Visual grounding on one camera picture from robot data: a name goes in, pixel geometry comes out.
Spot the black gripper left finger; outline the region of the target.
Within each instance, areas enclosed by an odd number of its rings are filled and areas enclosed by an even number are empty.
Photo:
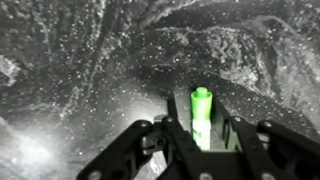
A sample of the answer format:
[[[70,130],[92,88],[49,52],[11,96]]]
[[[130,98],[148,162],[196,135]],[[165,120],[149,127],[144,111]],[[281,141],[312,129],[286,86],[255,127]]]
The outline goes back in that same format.
[[[142,167],[161,151],[167,175],[195,179],[192,156],[200,149],[178,120],[176,101],[166,100],[168,113],[158,121],[136,120],[95,156],[76,176],[76,180],[133,180]]]

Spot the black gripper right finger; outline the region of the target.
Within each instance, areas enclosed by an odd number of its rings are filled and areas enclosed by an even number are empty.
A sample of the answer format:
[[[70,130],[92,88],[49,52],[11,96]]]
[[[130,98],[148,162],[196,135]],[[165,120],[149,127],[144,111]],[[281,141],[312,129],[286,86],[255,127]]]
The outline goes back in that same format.
[[[317,142],[273,120],[257,124],[213,102],[213,127],[226,150],[237,155],[254,180],[320,180]]]

